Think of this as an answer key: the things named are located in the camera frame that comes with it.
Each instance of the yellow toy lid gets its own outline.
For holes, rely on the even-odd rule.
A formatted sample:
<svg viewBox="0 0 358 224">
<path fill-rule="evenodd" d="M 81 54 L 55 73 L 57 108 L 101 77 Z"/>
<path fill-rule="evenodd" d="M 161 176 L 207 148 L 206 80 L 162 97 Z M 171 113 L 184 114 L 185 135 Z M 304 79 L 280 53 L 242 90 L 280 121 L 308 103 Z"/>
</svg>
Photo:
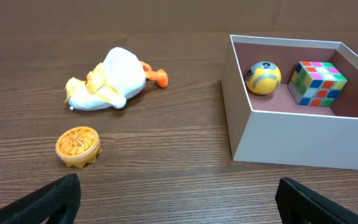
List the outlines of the yellow toy lid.
<svg viewBox="0 0 358 224">
<path fill-rule="evenodd" d="M 56 153 L 67 166 L 83 167 L 101 152 L 99 134 L 89 127 L 72 128 L 56 142 Z"/>
</svg>

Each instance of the yellow round object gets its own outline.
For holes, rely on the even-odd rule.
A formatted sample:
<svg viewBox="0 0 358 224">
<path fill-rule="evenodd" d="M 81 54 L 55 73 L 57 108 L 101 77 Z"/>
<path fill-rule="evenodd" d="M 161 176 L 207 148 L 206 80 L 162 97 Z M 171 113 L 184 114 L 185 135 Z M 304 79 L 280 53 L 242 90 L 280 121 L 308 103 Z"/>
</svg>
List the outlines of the yellow round object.
<svg viewBox="0 0 358 224">
<path fill-rule="evenodd" d="M 281 82 L 281 72 L 272 62 L 258 62 L 247 73 L 246 84 L 258 95 L 272 93 Z"/>
<path fill-rule="evenodd" d="M 67 166 L 82 168 L 96 161 L 101 151 L 99 134 L 89 127 L 72 128 L 56 142 L 56 153 Z"/>
</svg>

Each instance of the white plush duck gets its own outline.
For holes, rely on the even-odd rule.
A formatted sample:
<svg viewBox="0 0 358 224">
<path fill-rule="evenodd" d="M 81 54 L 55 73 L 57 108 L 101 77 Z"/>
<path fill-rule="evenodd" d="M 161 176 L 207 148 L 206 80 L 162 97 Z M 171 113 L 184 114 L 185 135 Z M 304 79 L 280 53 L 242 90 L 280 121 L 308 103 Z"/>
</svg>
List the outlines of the white plush duck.
<svg viewBox="0 0 358 224">
<path fill-rule="evenodd" d="M 115 47 L 103 63 L 89 72 L 85 81 L 71 78 L 67 82 L 65 102 L 71 110 L 91 111 L 110 106 L 121 109 L 143 89 L 146 79 L 157 81 L 160 87 L 168 85 L 164 70 L 153 72 L 150 65 L 139 61 L 128 50 Z"/>
</svg>

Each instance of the ball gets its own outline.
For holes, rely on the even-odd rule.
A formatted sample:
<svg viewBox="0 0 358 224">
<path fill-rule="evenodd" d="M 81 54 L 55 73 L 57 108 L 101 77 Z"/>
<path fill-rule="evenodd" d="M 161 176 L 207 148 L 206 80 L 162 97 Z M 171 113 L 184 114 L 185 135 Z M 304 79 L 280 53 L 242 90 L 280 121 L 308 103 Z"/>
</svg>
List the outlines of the ball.
<svg viewBox="0 0 358 224">
<path fill-rule="evenodd" d="M 277 89 L 281 82 L 281 72 L 272 62 L 258 62 L 247 73 L 248 89 L 258 95 L 268 95 Z"/>
</svg>

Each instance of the toy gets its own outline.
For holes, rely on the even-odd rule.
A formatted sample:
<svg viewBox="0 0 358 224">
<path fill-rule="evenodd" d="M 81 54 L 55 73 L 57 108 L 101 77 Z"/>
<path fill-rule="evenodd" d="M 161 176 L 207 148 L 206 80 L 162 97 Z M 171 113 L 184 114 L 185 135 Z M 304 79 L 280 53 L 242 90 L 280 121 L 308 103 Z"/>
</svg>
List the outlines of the toy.
<svg viewBox="0 0 358 224">
<path fill-rule="evenodd" d="M 110 106 L 121 109 L 143 89 L 146 79 L 157 81 L 160 87 L 168 85 L 164 70 L 153 72 L 150 65 L 139 61 L 128 50 L 115 47 L 103 63 L 89 72 L 85 81 L 71 78 L 67 82 L 65 103 L 71 110 L 91 111 Z"/>
<path fill-rule="evenodd" d="M 281 82 L 281 72 L 272 62 L 258 62 L 247 73 L 248 89 L 258 95 L 273 92 Z"/>
<path fill-rule="evenodd" d="M 88 127 L 70 129 L 56 142 L 56 153 L 67 166 L 82 168 L 96 161 L 101 151 L 99 134 Z"/>
<path fill-rule="evenodd" d="M 299 62 L 288 89 L 299 105 L 330 106 L 346 83 L 329 62 Z"/>
</svg>

